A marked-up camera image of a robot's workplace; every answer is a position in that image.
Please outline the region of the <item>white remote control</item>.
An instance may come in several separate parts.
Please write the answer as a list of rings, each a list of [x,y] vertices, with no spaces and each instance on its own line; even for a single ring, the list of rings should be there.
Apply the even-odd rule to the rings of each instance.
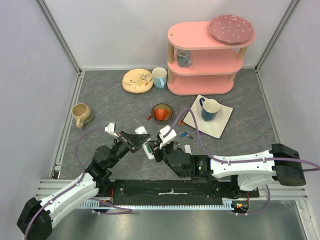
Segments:
[[[143,135],[143,134],[147,134],[147,131],[146,131],[146,128],[144,126],[140,126],[138,128],[136,128],[134,130],[134,132],[138,135]],[[149,137],[146,142],[142,145],[142,148],[147,156],[147,158],[149,160],[154,160],[155,159],[155,156],[153,154],[153,151],[152,149],[149,147],[148,143],[151,141],[151,138]]]

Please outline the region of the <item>green battery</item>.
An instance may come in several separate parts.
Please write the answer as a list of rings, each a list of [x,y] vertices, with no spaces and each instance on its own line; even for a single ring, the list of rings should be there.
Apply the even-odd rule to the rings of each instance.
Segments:
[[[153,154],[153,150],[150,148],[150,146],[148,144],[145,144],[145,148],[146,148],[146,151],[148,152],[148,154]]]

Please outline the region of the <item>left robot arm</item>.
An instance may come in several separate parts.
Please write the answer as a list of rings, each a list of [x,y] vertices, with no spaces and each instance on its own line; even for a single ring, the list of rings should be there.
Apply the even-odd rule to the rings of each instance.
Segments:
[[[116,134],[112,147],[98,147],[88,167],[67,186],[40,200],[29,199],[17,220],[17,227],[26,240],[46,240],[53,228],[80,204],[95,196],[104,197],[110,191],[111,171],[128,152],[137,152],[150,138],[145,134]]]

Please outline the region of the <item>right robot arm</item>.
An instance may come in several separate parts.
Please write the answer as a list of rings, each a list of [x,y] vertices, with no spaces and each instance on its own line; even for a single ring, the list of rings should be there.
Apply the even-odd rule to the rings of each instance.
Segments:
[[[229,191],[235,197],[274,182],[287,187],[306,185],[299,153],[281,143],[254,154],[213,157],[192,155],[174,148],[173,142],[163,147],[150,143],[149,148],[156,162],[165,162],[179,178],[207,180],[234,176],[236,180],[229,184]]]

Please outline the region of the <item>white battery cover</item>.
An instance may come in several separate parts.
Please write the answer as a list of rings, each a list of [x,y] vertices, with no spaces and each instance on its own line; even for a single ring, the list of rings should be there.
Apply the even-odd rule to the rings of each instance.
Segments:
[[[184,150],[185,150],[185,152],[186,153],[188,153],[188,154],[192,154],[192,151],[191,151],[191,146],[189,145],[189,144],[186,144],[185,146],[184,146]]]

